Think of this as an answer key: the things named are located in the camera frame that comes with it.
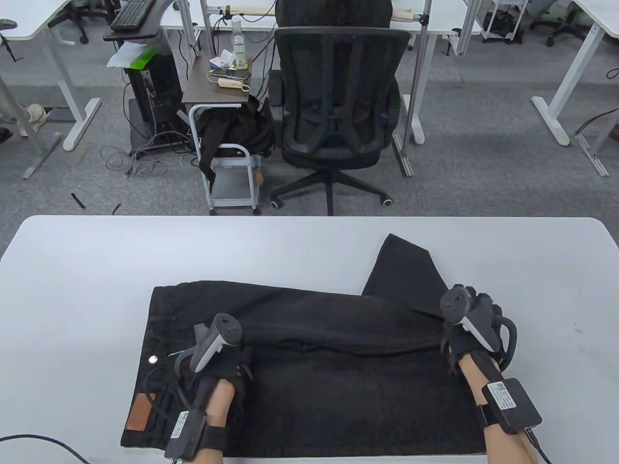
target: chair armrest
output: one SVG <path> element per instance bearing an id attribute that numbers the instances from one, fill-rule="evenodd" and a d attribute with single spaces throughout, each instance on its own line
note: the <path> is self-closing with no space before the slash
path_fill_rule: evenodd
<path id="1" fill-rule="evenodd" d="M 272 69 L 269 74 L 269 112 L 271 114 L 273 131 L 275 133 L 275 146 L 284 146 L 284 80 L 282 71 Z"/>
<path id="2" fill-rule="evenodd" d="M 389 86 L 389 93 L 387 94 L 387 126 L 393 131 L 397 127 L 397 123 L 400 120 L 400 109 L 402 108 L 402 102 L 400 100 L 400 88 L 397 81 L 394 78 Z"/>
<path id="3" fill-rule="evenodd" d="M 280 69 L 272 69 L 269 73 L 269 105 L 271 107 L 284 105 L 284 81 Z"/>

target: plastic bottle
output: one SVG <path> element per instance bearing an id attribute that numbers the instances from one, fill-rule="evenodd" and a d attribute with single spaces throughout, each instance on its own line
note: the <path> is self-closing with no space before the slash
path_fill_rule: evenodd
<path id="1" fill-rule="evenodd" d="M 243 27 L 241 26 L 241 18 L 234 16 L 232 18 L 232 50 L 234 52 L 235 68 L 247 69 L 247 58 L 245 57 L 245 37 L 243 36 Z"/>

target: chair base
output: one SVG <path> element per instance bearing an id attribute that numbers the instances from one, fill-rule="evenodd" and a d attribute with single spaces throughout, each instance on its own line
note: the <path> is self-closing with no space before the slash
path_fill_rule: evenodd
<path id="1" fill-rule="evenodd" d="M 576 17 L 581 12 L 582 9 L 580 9 L 580 7 L 572 7 L 568 12 L 568 16 L 565 21 L 533 21 L 529 26 L 529 29 L 533 30 L 537 26 L 548 26 L 554 28 L 555 31 L 546 39 L 546 45 L 549 47 L 552 47 L 555 44 L 555 38 L 562 34 L 570 34 L 580 40 L 585 40 L 587 38 L 589 28 L 574 24 Z"/>
<path id="2" fill-rule="evenodd" d="M 105 11 L 96 11 L 91 9 L 84 8 L 75 8 L 70 3 L 65 7 L 65 10 L 59 13 L 52 21 L 48 23 L 48 27 L 54 27 L 64 21 L 71 21 L 75 26 L 79 29 L 81 37 L 79 41 L 86 45 L 89 40 L 86 35 L 86 31 L 84 30 L 84 25 L 82 20 L 84 18 L 103 18 L 105 20 L 108 19 L 108 14 Z"/>
<path id="3" fill-rule="evenodd" d="M 344 174 L 341 171 L 324 170 L 317 171 L 313 174 L 310 174 L 309 176 L 304 177 L 303 179 L 299 179 L 284 187 L 273 190 L 271 192 L 271 206 L 273 207 L 273 209 L 279 209 L 284 206 L 284 202 L 279 199 L 281 195 L 296 192 L 297 190 L 301 190 L 312 185 L 324 184 L 327 193 L 327 215 L 333 216 L 333 184 L 335 183 L 343 184 L 348 187 L 361 190 L 363 192 L 378 195 L 381 198 L 381 203 L 383 204 L 383 206 L 391 206 L 391 204 L 393 203 L 391 197 L 381 189 L 378 189 L 366 182 L 360 181 L 359 179 L 355 179 L 354 177 L 349 176 L 348 174 Z"/>

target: white shoe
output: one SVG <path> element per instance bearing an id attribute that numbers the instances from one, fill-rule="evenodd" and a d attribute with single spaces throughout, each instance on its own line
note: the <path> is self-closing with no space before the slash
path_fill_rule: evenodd
<path id="1" fill-rule="evenodd" d="M 33 103 L 25 110 L 26 113 L 30 115 L 30 125 L 32 125 L 32 129 L 34 129 L 35 132 L 38 132 L 38 130 L 47 120 L 47 112 L 45 111 L 45 108 L 38 103 Z M 28 137 L 26 130 L 21 125 L 18 124 L 18 126 L 19 133 L 22 134 L 22 137 Z"/>

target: black jacket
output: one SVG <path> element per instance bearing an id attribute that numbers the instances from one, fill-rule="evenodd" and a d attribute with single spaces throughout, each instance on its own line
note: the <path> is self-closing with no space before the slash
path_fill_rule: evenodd
<path id="1" fill-rule="evenodd" d="M 355 26 L 388 28 L 391 0 L 278 0 L 279 27 Z"/>

